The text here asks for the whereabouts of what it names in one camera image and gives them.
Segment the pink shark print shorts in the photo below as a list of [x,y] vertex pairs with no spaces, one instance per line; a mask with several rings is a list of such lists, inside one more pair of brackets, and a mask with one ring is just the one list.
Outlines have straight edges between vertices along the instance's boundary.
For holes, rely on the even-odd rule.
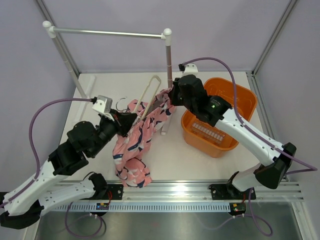
[[150,103],[134,99],[127,105],[127,111],[136,113],[138,120],[126,137],[117,136],[112,151],[115,175],[125,187],[143,188],[152,182],[142,156],[150,150],[153,135],[175,111],[169,92],[169,88],[161,90]]

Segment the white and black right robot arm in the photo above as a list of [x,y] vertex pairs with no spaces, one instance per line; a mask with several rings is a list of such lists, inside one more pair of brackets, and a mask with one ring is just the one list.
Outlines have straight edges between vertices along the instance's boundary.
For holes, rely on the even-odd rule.
[[259,160],[256,166],[230,177],[224,187],[228,196],[237,199],[257,186],[272,190],[279,186],[292,164],[295,145],[278,142],[254,128],[239,115],[235,105],[207,94],[202,81],[193,74],[177,77],[168,95],[174,106],[184,106],[201,122],[230,135]]

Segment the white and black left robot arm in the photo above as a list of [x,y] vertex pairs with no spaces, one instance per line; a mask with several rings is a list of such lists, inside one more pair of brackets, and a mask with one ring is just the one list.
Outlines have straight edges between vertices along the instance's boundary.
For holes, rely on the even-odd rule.
[[95,158],[115,135],[126,136],[137,118],[136,113],[115,110],[111,115],[113,119],[102,116],[97,126],[78,122],[67,133],[67,140],[49,155],[27,190],[15,199],[11,199],[15,191],[1,195],[1,201],[8,202],[0,215],[2,227],[24,229],[59,206],[82,199],[100,200],[107,195],[108,184],[100,173],[59,190],[49,188],[88,165],[88,159]]

